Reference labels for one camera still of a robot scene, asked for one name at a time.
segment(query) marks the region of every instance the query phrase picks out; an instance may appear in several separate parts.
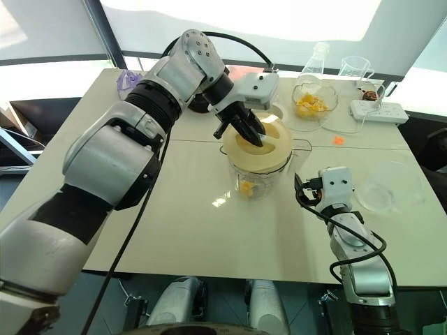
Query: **yellow juicer lid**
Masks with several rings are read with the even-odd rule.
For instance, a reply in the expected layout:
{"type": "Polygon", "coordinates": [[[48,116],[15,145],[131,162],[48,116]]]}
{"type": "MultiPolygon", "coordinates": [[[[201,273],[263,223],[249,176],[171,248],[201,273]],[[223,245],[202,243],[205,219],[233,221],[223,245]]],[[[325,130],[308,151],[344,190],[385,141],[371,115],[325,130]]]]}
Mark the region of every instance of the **yellow juicer lid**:
{"type": "Polygon", "coordinates": [[[229,126],[223,133],[223,150],[239,169],[255,173],[275,171],[292,152],[291,132],[276,115],[260,112],[256,116],[265,128],[263,146],[251,144],[229,126]]]}

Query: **purple object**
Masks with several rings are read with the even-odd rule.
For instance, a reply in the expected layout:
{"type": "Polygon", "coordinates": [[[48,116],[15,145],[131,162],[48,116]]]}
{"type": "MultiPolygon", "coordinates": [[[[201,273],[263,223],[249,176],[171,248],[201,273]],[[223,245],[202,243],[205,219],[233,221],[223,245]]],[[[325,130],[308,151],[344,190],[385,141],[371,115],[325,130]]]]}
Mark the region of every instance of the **purple object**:
{"type": "Polygon", "coordinates": [[[117,90],[119,98],[124,100],[130,91],[135,89],[137,83],[142,79],[140,73],[133,73],[130,70],[123,70],[117,80],[117,90]]]}

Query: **black cable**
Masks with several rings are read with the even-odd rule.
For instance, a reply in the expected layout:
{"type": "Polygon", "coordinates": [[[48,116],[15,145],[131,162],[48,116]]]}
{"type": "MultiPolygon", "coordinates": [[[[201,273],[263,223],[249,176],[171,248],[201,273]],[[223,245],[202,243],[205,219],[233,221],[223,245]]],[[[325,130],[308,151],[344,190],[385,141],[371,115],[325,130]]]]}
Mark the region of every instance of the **black cable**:
{"type": "MultiPolygon", "coordinates": [[[[298,191],[304,190],[304,185],[301,185],[300,189],[298,191]]],[[[396,275],[393,271],[393,268],[391,267],[391,264],[389,263],[389,261],[386,259],[385,255],[383,254],[383,251],[386,248],[386,242],[385,240],[378,236],[378,234],[376,234],[375,232],[372,232],[372,234],[374,235],[374,237],[376,237],[381,243],[382,246],[380,248],[377,248],[375,245],[373,245],[372,242],[368,241],[366,238],[364,238],[362,235],[358,234],[357,232],[353,231],[352,229],[346,227],[345,225],[342,225],[341,223],[337,222],[336,220],[331,219],[329,216],[326,216],[318,211],[316,211],[315,209],[311,208],[310,206],[307,206],[299,197],[297,197],[297,201],[298,203],[301,205],[301,207],[303,207],[304,209],[306,209],[307,211],[310,211],[311,213],[315,214],[316,216],[318,216],[319,218],[322,218],[324,221],[328,221],[331,222],[333,225],[349,232],[350,234],[352,234],[353,236],[357,237],[360,241],[362,241],[363,243],[367,244],[370,248],[372,248],[374,251],[371,253],[368,253],[367,255],[358,257],[358,258],[353,258],[351,260],[343,260],[343,261],[339,261],[339,262],[335,262],[332,263],[330,265],[330,273],[340,282],[342,283],[342,280],[340,277],[338,277],[335,273],[334,273],[334,268],[338,265],[349,265],[349,264],[353,264],[356,262],[361,262],[362,260],[368,260],[370,258],[373,258],[374,256],[379,256],[383,262],[385,263],[385,266],[388,269],[388,272],[390,273],[391,276],[391,281],[392,281],[392,285],[393,285],[393,291],[396,293],[397,292],[397,281],[396,281],[396,275]]]]}
{"type": "MultiPolygon", "coordinates": [[[[163,165],[163,161],[164,161],[165,155],[166,155],[166,150],[168,149],[169,139],[170,139],[170,131],[168,132],[168,135],[166,136],[165,145],[164,145],[163,151],[161,153],[161,159],[160,159],[161,166],[163,165]]],[[[112,275],[114,274],[115,269],[117,268],[117,265],[118,265],[119,261],[121,260],[121,257],[123,256],[124,251],[126,250],[127,245],[129,244],[129,242],[133,236],[133,233],[135,232],[135,230],[140,222],[141,216],[146,209],[147,202],[149,201],[149,198],[151,196],[153,189],[154,188],[152,187],[151,189],[148,190],[146,197],[141,204],[140,210],[138,211],[138,214],[133,222],[133,225],[132,225],[131,229],[129,230],[129,233],[126,236],[126,239],[124,240],[123,244],[121,245],[121,248],[119,249],[117,255],[115,256],[115,259],[113,260],[113,263],[109,268],[109,271],[105,275],[103,285],[101,286],[101,289],[99,290],[99,293],[96,296],[95,303],[90,310],[89,317],[87,318],[87,321],[85,322],[84,327],[82,328],[81,335],[87,335],[87,332],[90,329],[91,323],[93,322],[96,312],[98,311],[99,305],[101,304],[101,301],[103,299],[105,290],[107,289],[110,279],[112,278],[112,275]]]]}
{"type": "MultiPolygon", "coordinates": [[[[238,38],[233,35],[228,35],[226,33],[216,33],[213,31],[204,31],[203,33],[208,37],[226,38],[227,40],[233,40],[235,42],[243,44],[246,47],[252,49],[256,54],[258,54],[258,56],[260,58],[262,58],[265,63],[267,63],[268,67],[273,66],[272,61],[270,61],[269,58],[262,51],[260,51],[257,47],[255,47],[251,43],[247,42],[246,40],[242,40],[241,38],[238,38]]],[[[173,40],[171,43],[169,43],[168,47],[165,49],[165,51],[163,51],[163,54],[161,55],[162,57],[168,56],[169,51],[173,48],[174,44],[177,42],[178,39],[179,38],[177,37],[175,40],[173,40]]]]}

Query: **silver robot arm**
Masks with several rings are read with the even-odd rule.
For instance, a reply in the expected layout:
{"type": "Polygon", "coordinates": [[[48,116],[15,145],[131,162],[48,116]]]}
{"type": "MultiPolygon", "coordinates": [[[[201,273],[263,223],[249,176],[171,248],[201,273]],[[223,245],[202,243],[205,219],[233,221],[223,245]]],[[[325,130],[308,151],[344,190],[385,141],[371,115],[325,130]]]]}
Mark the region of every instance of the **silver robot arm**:
{"type": "Polygon", "coordinates": [[[57,298],[82,270],[110,212],[132,207],[154,186],[159,151],[197,93],[221,120],[262,146],[262,123],[249,109],[268,109],[274,73],[232,82],[208,37],[186,31],[123,102],[115,103],[69,149],[63,186],[0,233],[1,333],[39,334],[59,317],[57,298]]]}
{"type": "MultiPolygon", "coordinates": [[[[302,183],[295,175],[295,190],[302,207],[315,206],[315,214],[323,214],[336,223],[354,231],[357,235],[374,243],[374,234],[363,223],[358,211],[351,211],[353,184],[351,171],[347,167],[320,170],[318,178],[302,183]],[[314,196],[309,199],[304,190],[314,196]]],[[[360,262],[350,260],[367,256],[374,250],[362,239],[325,219],[330,235],[330,247],[341,265],[341,275],[346,300],[351,307],[351,319],[355,334],[385,335],[409,334],[400,329],[395,307],[393,279],[385,262],[375,255],[360,262]]]]}

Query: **electrical outlet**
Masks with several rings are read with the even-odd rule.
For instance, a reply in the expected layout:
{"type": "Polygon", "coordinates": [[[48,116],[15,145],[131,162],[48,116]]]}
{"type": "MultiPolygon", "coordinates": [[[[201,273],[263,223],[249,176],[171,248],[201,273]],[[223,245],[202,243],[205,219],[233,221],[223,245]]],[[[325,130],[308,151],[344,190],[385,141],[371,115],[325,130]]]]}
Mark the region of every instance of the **electrical outlet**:
{"type": "Polygon", "coordinates": [[[408,121],[408,115],[398,103],[384,103],[376,106],[375,101],[352,100],[350,113],[354,119],[362,121],[390,122],[392,124],[404,124],[408,121]]]}

